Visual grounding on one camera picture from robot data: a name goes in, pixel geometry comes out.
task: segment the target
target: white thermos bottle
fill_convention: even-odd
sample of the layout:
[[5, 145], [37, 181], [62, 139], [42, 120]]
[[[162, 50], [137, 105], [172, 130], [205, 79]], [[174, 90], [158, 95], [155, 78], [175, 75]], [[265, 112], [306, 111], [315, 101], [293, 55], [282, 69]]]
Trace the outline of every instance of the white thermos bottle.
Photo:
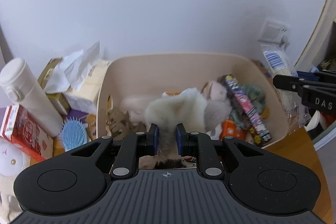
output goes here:
[[0, 72], [0, 86], [13, 104], [22, 105], [51, 137], [56, 137], [63, 119], [49, 101], [41, 86], [22, 58], [9, 61]]

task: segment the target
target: blue gripper pad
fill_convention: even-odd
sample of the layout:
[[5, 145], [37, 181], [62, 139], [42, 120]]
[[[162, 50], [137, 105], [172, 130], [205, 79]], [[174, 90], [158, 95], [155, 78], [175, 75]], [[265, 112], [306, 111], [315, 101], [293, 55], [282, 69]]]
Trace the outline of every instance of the blue gripper pad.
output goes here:
[[179, 155], [182, 155], [182, 138], [179, 127], [175, 128], [175, 134], [176, 134], [177, 151]]
[[309, 72], [298, 71], [297, 74], [300, 78], [305, 78], [306, 80], [309, 80], [309, 81], [318, 80], [312, 73], [309, 73]]
[[156, 155], [158, 152], [158, 145], [159, 145], [159, 127], [155, 128], [154, 131], [154, 154]]

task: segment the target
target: wooden table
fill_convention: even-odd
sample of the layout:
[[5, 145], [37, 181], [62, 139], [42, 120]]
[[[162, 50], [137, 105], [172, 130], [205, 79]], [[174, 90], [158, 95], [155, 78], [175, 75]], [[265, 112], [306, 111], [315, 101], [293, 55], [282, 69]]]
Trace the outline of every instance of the wooden table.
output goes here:
[[300, 128], [293, 134], [287, 135], [283, 140], [270, 146], [267, 150], [302, 164], [317, 174], [321, 182], [321, 193], [313, 212], [327, 224], [334, 224], [327, 181], [308, 133], [303, 128]]

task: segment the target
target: crosshair marking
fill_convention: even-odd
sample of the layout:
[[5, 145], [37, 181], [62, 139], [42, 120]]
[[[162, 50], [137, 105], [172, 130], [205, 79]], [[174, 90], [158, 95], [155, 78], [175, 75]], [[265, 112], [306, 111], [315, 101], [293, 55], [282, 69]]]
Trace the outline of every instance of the crosshair marking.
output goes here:
[[161, 175], [163, 175], [164, 177], [167, 178], [167, 177], [170, 177], [172, 175], [172, 173], [166, 172], [166, 173], [163, 173]]

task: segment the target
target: barcode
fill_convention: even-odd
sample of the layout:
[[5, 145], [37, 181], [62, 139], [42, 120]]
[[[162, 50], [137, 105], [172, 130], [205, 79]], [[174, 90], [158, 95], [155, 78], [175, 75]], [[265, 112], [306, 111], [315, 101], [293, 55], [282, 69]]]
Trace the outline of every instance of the barcode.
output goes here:
[[282, 60], [281, 56], [276, 52], [264, 52], [267, 62], [269, 63], [272, 71], [278, 71], [285, 69], [286, 65]]

